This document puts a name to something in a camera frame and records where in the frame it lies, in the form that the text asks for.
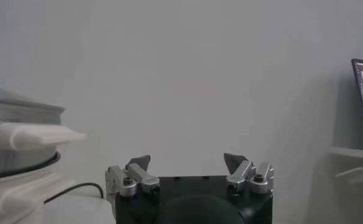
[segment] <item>black cable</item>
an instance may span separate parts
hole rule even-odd
[[[68,193],[69,191],[73,191],[74,189],[77,189],[77,188],[79,188],[79,187],[83,187],[83,186],[94,186],[94,187],[96,187],[96,188],[99,190],[99,192],[100,192],[100,197],[101,197],[101,198],[104,198],[103,189],[102,189],[102,188],[101,188],[98,184],[96,184],[96,183],[82,183],[82,184],[77,184],[77,185],[75,185],[75,186],[72,186],[72,187],[70,187],[70,188],[68,188],[68,189],[66,189],[66,190],[63,190],[63,191],[61,191],[60,193],[58,193],[58,194],[54,195],[53,197],[51,197],[51,198],[49,198],[49,199],[46,199],[46,200],[44,201],[44,204],[46,204],[47,202],[50,202],[50,201],[52,201],[52,200],[54,200],[54,199],[58,198],[58,197],[59,197],[59,196],[61,196],[61,195],[64,195],[64,194]]]

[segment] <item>white handle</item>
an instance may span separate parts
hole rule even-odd
[[[81,140],[85,134],[62,125],[2,123],[0,150],[31,150]]]

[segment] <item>pot lid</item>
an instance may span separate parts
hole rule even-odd
[[[56,107],[52,105],[47,105],[43,103],[38,103],[34,100],[30,100],[27,97],[21,96],[16,93],[11,93],[9,91],[0,89],[0,103],[19,105],[24,107],[36,107],[36,108],[44,108],[47,110],[56,110],[56,111],[64,111],[63,107]]]

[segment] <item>silver metal bracket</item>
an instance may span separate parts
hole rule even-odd
[[[128,177],[119,166],[111,166],[106,171],[107,195],[119,193],[122,197],[132,197],[137,191],[137,182]]]
[[[255,175],[253,163],[247,160],[242,161],[233,174],[226,177],[227,190],[233,194],[241,192],[246,180]]]
[[[159,192],[159,178],[149,175],[140,165],[136,163],[127,165],[127,175],[140,183],[145,193],[156,194]]]
[[[261,163],[257,174],[251,178],[251,191],[256,194],[273,192],[274,169],[268,163]]]

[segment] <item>screw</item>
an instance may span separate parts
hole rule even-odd
[[[264,176],[261,175],[261,174],[257,174],[255,177],[254,177],[254,181],[257,182],[257,183],[261,183],[261,182],[264,182]]]
[[[123,179],[123,185],[124,186],[132,185],[132,183],[133,183],[133,179],[131,179],[130,177],[125,177]]]

